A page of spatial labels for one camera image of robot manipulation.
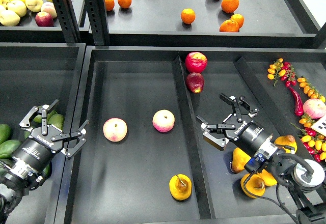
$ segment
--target black floor of bin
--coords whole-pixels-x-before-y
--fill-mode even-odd
[[[19,123],[33,106],[55,99],[65,116],[63,131],[70,132],[84,50],[84,44],[0,45],[0,123],[12,128],[12,139],[23,142]],[[64,161],[61,153],[54,157],[52,176],[23,197],[6,223],[53,223]]]

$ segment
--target fruit stem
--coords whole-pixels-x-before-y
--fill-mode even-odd
[[[176,176],[179,179],[179,181],[181,182],[181,185],[184,186],[184,187],[186,187],[186,184],[181,180],[181,178],[178,175],[176,175]]]

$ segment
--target yellow cherry tomato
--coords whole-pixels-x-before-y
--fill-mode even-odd
[[[320,154],[320,157],[319,157],[321,160],[324,160],[324,159],[326,159],[326,153],[325,152],[322,152],[321,154]]]
[[[325,103],[325,97],[324,96],[320,96],[319,99],[321,99]]]
[[[267,71],[269,72],[269,74],[272,74],[272,75],[275,74],[275,70],[273,70],[272,68],[267,69]]]
[[[297,82],[306,82],[307,80],[304,77],[300,77],[297,79]]]
[[[301,138],[301,141],[302,141],[303,143],[309,142],[310,140],[311,140],[311,136],[309,136],[309,135],[305,135],[305,136],[303,136],[303,137]]]
[[[274,75],[272,75],[272,74],[268,74],[268,75],[267,75],[267,78],[270,79],[270,80],[273,80],[273,79],[274,79]]]
[[[310,90],[308,91],[308,93],[307,93],[308,97],[311,97],[311,95],[313,95],[314,92],[315,92],[315,90],[310,89]]]
[[[316,150],[320,150],[321,145],[322,145],[322,141],[320,141],[320,140],[315,141],[315,149]]]
[[[307,128],[310,128],[312,126],[312,123],[311,122],[307,122],[304,124],[304,127],[307,127]]]
[[[300,124],[306,124],[306,122],[307,122],[307,119],[300,119],[300,120],[299,120],[299,123],[300,123]]]
[[[322,143],[321,150],[326,151],[326,143]]]
[[[307,85],[308,85],[308,83],[306,83],[306,82],[302,82],[302,83],[299,84],[299,87],[304,88],[304,87],[307,86]]]
[[[286,72],[286,70],[281,70],[280,73],[279,73],[279,76],[285,75],[285,72]]]
[[[319,134],[319,135],[317,136],[317,138],[318,138],[319,140],[323,140],[323,139],[325,138],[325,136],[324,136],[324,135],[321,135],[321,134]]]
[[[304,88],[304,93],[307,94],[310,90],[310,86],[305,86]]]
[[[314,147],[315,146],[315,141],[314,140],[310,140],[308,142],[308,145],[309,145],[310,148]]]

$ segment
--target cherry tomato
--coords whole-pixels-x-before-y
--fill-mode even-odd
[[[305,86],[304,88],[304,93],[307,94],[310,90],[310,86]]]
[[[307,143],[307,142],[309,142],[311,140],[311,136],[309,136],[309,135],[305,135],[305,136],[303,136],[302,138],[301,138],[301,141],[303,142],[303,143]]]
[[[320,140],[315,141],[315,149],[320,150],[321,149],[322,142]]]
[[[300,123],[300,124],[305,124],[306,122],[307,122],[307,119],[300,119],[300,120],[299,120],[299,123]]]
[[[271,68],[267,69],[267,71],[269,72],[269,74],[272,74],[272,75],[275,74],[275,70],[273,70],[273,69],[271,69]]]
[[[322,152],[322,153],[320,154],[320,156],[319,156],[319,159],[320,159],[320,160],[324,160],[324,159],[326,159],[326,153],[325,153],[325,152]]]
[[[304,88],[304,87],[307,86],[307,85],[308,85],[308,83],[303,82],[303,83],[300,83],[300,84],[299,84],[299,87]]]
[[[283,76],[283,75],[285,75],[285,72],[286,72],[286,70],[284,70],[284,69],[281,70],[280,73],[279,73],[279,76]]]
[[[320,160],[320,155],[319,154],[315,154],[314,155],[314,159],[319,163],[319,162],[321,162],[321,160]]]
[[[300,77],[297,79],[297,82],[306,82],[307,80],[304,77]]]
[[[320,96],[319,99],[321,99],[325,103],[325,97],[324,96]]]
[[[276,65],[269,65],[269,67],[273,70],[276,70]]]
[[[326,151],[326,143],[322,143],[321,150]]]
[[[304,127],[309,127],[310,128],[311,126],[312,126],[311,122],[307,122],[307,123],[304,124]]]
[[[309,149],[308,149],[308,152],[309,152],[309,154],[315,154],[315,150],[312,149],[312,148],[309,148]]]
[[[325,136],[324,136],[324,135],[321,135],[321,134],[319,134],[319,135],[317,136],[317,138],[318,138],[319,140],[323,140],[323,139],[325,138]]]
[[[309,147],[310,148],[312,148],[312,147],[314,147],[315,146],[315,140],[310,140],[309,142],[308,142],[308,145],[309,145]]]
[[[313,95],[314,92],[315,92],[315,90],[310,89],[310,90],[308,91],[308,93],[307,93],[308,97],[311,97],[311,95]]]

